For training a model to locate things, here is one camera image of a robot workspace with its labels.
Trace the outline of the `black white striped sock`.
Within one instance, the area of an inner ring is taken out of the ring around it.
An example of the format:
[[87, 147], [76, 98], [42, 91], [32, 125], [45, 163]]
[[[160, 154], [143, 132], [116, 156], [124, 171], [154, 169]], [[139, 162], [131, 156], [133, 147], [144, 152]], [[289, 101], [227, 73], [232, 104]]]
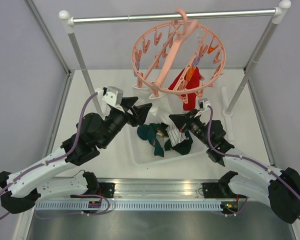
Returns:
[[169, 125], [166, 128], [166, 131], [172, 147], [182, 143], [184, 140], [188, 140], [186, 134], [184, 132], [180, 132], [175, 125]]

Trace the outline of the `teal sock front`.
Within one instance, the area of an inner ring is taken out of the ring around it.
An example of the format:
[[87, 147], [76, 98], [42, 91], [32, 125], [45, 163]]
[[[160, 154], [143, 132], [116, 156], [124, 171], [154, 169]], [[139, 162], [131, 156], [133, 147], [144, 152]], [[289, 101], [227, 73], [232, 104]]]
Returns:
[[154, 147], [153, 154], [155, 156], [164, 157], [164, 150], [161, 147], [158, 139], [157, 133], [154, 128], [150, 125], [144, 124], [137, 128], [137, 135], [143, 141], [148, 141], [148, 143]]

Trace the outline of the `green patterned sock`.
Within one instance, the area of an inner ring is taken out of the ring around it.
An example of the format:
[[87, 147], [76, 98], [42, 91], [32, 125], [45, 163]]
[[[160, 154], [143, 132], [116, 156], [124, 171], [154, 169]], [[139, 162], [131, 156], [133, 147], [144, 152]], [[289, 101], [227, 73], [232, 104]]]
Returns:
[[163, 138], [169, 138], [169, 134], [167, 132], [167, 127], [166, 126], [161, 126], [160, 125], [157, 128], [157, 133], [156, 134], [159, 135], [159, 136], [161, 136], [161, 137], [163, 137]]

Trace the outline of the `teal reindeer sock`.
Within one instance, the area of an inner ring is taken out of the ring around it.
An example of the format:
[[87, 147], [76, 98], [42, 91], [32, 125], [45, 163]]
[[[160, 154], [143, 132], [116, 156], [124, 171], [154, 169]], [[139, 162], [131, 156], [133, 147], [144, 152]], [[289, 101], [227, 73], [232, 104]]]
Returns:
[[178, 143], [175, 146], [172, 146], [172, 143], [170, 140], [166, 141], [164, 144], [164, 150], [165, 151], [176, 151], [180, 155], [187, 155], [191, 151], [193, 144], [193, 140], [191, 138], [187, 138], [183, 140], [181, 143]]

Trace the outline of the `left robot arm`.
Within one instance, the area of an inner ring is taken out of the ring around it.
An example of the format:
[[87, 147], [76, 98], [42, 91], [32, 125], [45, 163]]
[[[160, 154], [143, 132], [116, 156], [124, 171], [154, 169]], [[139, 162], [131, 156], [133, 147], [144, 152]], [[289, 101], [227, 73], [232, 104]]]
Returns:
[[105, 118], [94, 112], [82, 112], [76, 134], [54, 152], [19, 172], [1, 172], [1, 206], [11, 214], [19, 214], [44, 200], [97, 196], [100, 187], [93, 172], [86, 171], [73, 178], [57, 178], [57, 175], [99, 156], [100, 150], [106, 149], [126, 124], [143, 125], [152, 104], [136, 106], [137, 100], [136, 96], [124, 97], [118, 107], [110, 108]]

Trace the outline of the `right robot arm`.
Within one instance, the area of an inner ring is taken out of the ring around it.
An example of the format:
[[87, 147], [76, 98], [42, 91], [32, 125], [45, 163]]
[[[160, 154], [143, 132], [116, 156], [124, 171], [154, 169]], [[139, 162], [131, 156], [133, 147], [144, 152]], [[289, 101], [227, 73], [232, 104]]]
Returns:
[[235, 194], [251, 198], [270, 207], [288, 224], [300, 219], [300, 175], [296, 170], [267, 166], [244, 154], [226, 140], [220, 120], [211, 116], [208, 123], [204, 123], [197, 109], [171, 114], [169, 118], [178, 130], [189, 131], [200, 140], [214, 163], [229, 168], [230, 171], [219, 179], [221, 196], [229, 198]]

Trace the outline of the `pink round clip hanger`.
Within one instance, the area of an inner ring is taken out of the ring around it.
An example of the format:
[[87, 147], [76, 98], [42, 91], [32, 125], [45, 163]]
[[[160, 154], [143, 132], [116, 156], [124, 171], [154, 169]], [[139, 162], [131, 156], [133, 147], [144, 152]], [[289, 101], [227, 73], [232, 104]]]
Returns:
[[[142, 75], [146, 74], [149, 66], [154, 62], [156, 56], [161, 51], [164, 43], [166, 42], [166, 40], [168, 38], [169, 30], [170, 30], [169, 26], [162, 27], [162, 28], [158, 29], [157, 32], [151, 32], [150, 34], [148, 34], [145, 37], [145, 40], [150, 42], [150, 44], [149, 44], [147, 52], [141, 55], [141, 58], [139, 61], [139, 71]], [[201, 40], [201, 38], [204, 35], [205, 35], [205, 33], [198, 28], [194, 31], [193, 34], [191, 34], [187, 38], [186, 41], [183, 42], [182, 46], [180, 47], [180, 49], [174, 59], [173, 64], [168, 72], [168, 75], [163, 83], [163, 88], [168, 89], [169, 86], [173, 83], [175, 78], [179, 75], [179, 73], [183, 69], [184, 69], [183, 73], [185, 73], [185, 74], [187, 73], [188, 69], [186, 69], [186, 66], [190, 62], [193, 54], [195, 53], [195, 51], [198, 47], [199, 41]], [[134, 46], [136, 46], [138, 50], [142, 50], [143, 44], [141, 42], [137, 42], [137, 41], [135, 42]], [[219, 38], [219, 41], [213, 41], [211, 35], [207, 35], [204, 40], [204, 45], [207, 45], [207, 46], [212, 45], [213, 47], [216, 47], [218, 42], [222, 43], [220, 38]], [[221, 60], [223, 58], [222, 54], [220, 54], [219, 51], [220, 50], [218, 48], [215, 48], [215, 50], [213, 52], [205, 53], [204, 56], [200, 59], [200, 62], [197, 65], [199, 72], [202, 75], [202, 80], [200, 81], [200, 85], [207, 84], [211, 80], [213, 75], [215, 74], [216, 69], [218, 68], [219, 64], [214, 63], [214, 62], [215, 62], [215, 60]], [[148, 88], [148, 86], [143, 84], [141, 88]]]

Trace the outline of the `red sock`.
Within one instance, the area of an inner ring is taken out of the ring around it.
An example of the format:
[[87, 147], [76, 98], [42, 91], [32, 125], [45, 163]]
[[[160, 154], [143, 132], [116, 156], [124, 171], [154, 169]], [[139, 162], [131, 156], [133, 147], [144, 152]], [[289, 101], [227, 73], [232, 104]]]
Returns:
[[[176, 83], [178, 82], [178, 80], [180, 79], [183, 71], [185, 69], [183, 69], [179, 75], [175, 78], [175, 80], [173, 81], [173, 83], [168, 87], [169, 90], [173, 90]], [[203, 79], [203, 76], [200, 74], [200, 71], [199, 71], [199, 68], [198, 67], [195, 67], [195, 70], [193, 72], [193, 75], [191, 77], [191, 80], [190, 81], [186, 81], [186, 86], [185, 88], [187, 90], [189, 89], [194, 89], [194, 88], [197, 88], [200, 86], [200, 81]], [[189, 93], [186, 95], [187, 96], [187, 99], [188, 99], [188, 102], [187, 103], [183, 103], [183, 110], [184, 111], [192, 111], [193, 109], [196, 108], [196, 97], [197, 95], [193, 92], [193, 93]]]

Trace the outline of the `purple clothes peg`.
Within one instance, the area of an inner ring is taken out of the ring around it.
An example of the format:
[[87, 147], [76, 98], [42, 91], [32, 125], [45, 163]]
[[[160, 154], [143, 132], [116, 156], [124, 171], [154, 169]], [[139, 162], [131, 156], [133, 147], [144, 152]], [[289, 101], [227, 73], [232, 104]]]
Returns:
[[200, 62], [200, 60], [201, 60], [201, 58], [200, 58], [199, 56], [197, 56], [197, 57], [193, 60], [192, 66], [193, 66], [194, 68], [196, 68], [196, 67], [198, 66], [198, 63]]
[[139, 62], [139, 61], [136, 61], [136, 62], [135, 62], [135, 67], [136, 67], [137, 70], [140, 69], [140, 62]]

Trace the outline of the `white plastic basket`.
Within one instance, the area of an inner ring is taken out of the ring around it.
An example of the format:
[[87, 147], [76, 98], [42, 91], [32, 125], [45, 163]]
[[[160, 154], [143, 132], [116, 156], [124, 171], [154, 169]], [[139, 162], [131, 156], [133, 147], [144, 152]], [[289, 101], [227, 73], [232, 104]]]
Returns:
[[[167, 124], [163, 122], [150, 122], [145, 123], [144, 125], [150, 125], [154, 128], [155, 132], [157, 133], [157, 128], [159, 126], [168, 127]], [[156, 138], [159, 141], [161, 147], [164, 150], [164, 157], [155, 156], [154, 155], [154, 147], [149, 144], [147, 140], [142, 140], [137, 135], [137, 128], [138, 127], [128, 127], [125, 131], [127, 137], [127, 146], [128, 146], [128, 153], [129, 159], [137, 166], [151, 166], [151, 165], [158, 165], [172, 161], [179, 161], [179, 160], [186, 160], [186, 159], [193, 159], [194, 157], [202, 154], [206, 149], [199, 140], [197, 140], [192, 133], [189, 131], [185, 132], [185, 135], [193, 140], [191, 150], [189, 154], [181, 155], [174, 150], [165, 151], [165, 143], [166, 141], [170, 140], [169, 138], [163, 138], [160, 135], [156, 134]]]

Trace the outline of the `orange clothes peg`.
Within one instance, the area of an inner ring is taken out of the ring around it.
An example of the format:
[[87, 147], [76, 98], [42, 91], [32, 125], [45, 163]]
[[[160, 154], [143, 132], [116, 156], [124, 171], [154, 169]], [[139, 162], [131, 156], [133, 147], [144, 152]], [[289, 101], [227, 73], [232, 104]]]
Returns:
[[194, 71], [195, 71], [195, 68], [193, 66], [190, 66], [189, 69], [187, 70], [187, 73], [185, 75], [185, 79], [187, 82], [189, 82], [191, 80]]

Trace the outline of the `metal clothes rack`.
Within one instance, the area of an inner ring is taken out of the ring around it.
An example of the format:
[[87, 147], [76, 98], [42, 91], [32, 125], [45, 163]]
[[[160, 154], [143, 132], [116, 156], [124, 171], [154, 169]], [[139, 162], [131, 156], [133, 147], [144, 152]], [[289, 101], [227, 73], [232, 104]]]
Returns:
[[[133, 47], [131, 62], [133, 71], [137, 77], [137, 87], [141, 88], [142, 85], [147, 85], [151, 89], [155, 99], [159, 99], [160, 93], [172, 94], [179, 97], [183, 103], [188, 103], [189, 94], [196, 94], [198, 97], [202, 97], [204, 89], [213, 85], [214, 81], [222, 74], [226, 62], [226, 52], [221, 42], [218, 42], [216, 47], [212, 45], [205, 45], [204, 41], [207, 35], [211, 35], [212, 41], [219, 41], [219, 38], [207, 27], [198, 23], [199, 19], [215, 19], [215, 18], [232, 18], [232, 17], [258, 17], [258, 16], [271, 16], [271, 21], [265, 28], [258, 44], [256, 45], [253, 53], [245, 67], [244, 78], [242, 83], [248, 80], [249, 72], [254, 69], [257, 64], [257, 60], [260, 58], [264, 51], [265, 46], [268, 44], [269, 39], [273, 35], [277, 25], [282, 21], [286, 12], [291, 7], [291, 1], [282, 0], [279, 4], [272, 9], [260, 9], [260, 10], [241, 10], [241, 11], [225, 11], [225, 12], [193, 12], [186, 13], [182, 9], [177, 9], [175, 13], [167, 14], [148, 14], [148, 15], [127, 15], [127, 16], [114, 16], [114, 17], [97, 17], [97, 18], [73, 18], [66, 10], [59, 12], [58, 17], [61, 20], [66, 33], [68, 34], [72, 48], [78, 60], [80, 70], [83, 74], [85, 83], [90, 94], [95, 93], [90, 75], [88, 73], [85, 61], [83, 59], [78, 41], [75, 36], [76, 25], [84, 24], [104, 24], [104, 23], [121, 23], [121, 22], [152, 22], [163, 21], [163, 24], [157, 25], [147, 32], [145, 32], [138, 40], [138, 43], [142, 43], [142, 49], [138, 50], [136, 46]], [[157, 32], [158, 29], [169, 27], [168, 37], [159, 54], [155, 57], [154, 62], [149, 66], [146, 74], [141, 74], [138, 70], [136, 63], [140, 61], [142, 54], [148, 51], [150, 42], [146, 41], [146, 36], [152, 32]], [[177, 56], [184, 41], [195, 32], [196, 29], [200, 29], [204, 32], [204, 36], [198, 42], [198, 47], [190, 59], [190, 62], [186, 66], [186, 70], [189, 70], [191, 65], [199, 58], [202, 58], [205, 53], [212, 53], [216, 48], [219, 49], [219, 53], [222, 55], [222, 59], [216, 59], [215, 64], [219, 64], [215, 71], [215, 74], [207, 84], [202, 84], [198, 87], [187, 90], [185, 82], [185, 73], [181, 75], [176, 82], [176, 86], [172, 89], [165, 89], [163, 84], [168, 76], [172, 64]]]

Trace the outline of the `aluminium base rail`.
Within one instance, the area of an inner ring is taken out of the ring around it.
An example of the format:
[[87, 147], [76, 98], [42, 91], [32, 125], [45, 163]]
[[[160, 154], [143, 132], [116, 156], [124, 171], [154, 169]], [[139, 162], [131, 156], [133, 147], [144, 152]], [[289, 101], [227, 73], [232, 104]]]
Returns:
[[201, 200], [224, 199], [218, 181], [210, 179], [99, 178], [113, 186], [116, 200]]

